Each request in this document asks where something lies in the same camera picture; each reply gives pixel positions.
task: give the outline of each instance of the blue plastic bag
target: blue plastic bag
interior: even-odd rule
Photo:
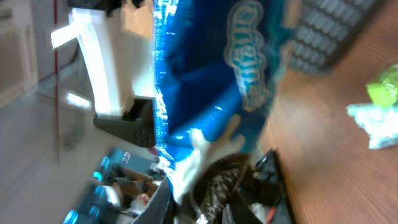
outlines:
[[[275,92],[283,0],[154,3],[155,134],[174,199],[256,148]]]

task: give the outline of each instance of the white plastic packet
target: white plastic packet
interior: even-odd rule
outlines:
[[[369,134],[370,149],[398,144],[398,106],[382,108],[372,103],[347,106],[347,113]]]

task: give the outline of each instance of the blue wrapper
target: blue wrapper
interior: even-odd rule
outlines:
[[[249,154],[275,92],[283,0],[154,3],[155,133],[180,203],[215,161]]]

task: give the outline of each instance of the green object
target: green object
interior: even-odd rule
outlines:
[[[384,108],[398,101],[398,64],[389,67],[366,85],[373,103]]]

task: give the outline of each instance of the wooden table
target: wooden table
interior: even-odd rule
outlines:
[[[299,223],[398,223],[398,147],[368,149],[368,135],[346,114],[349,104],[370,102],[366,81],[396,59],[392,1],[331,74],[288,71],[279,83],[262,145],[279,150]]]

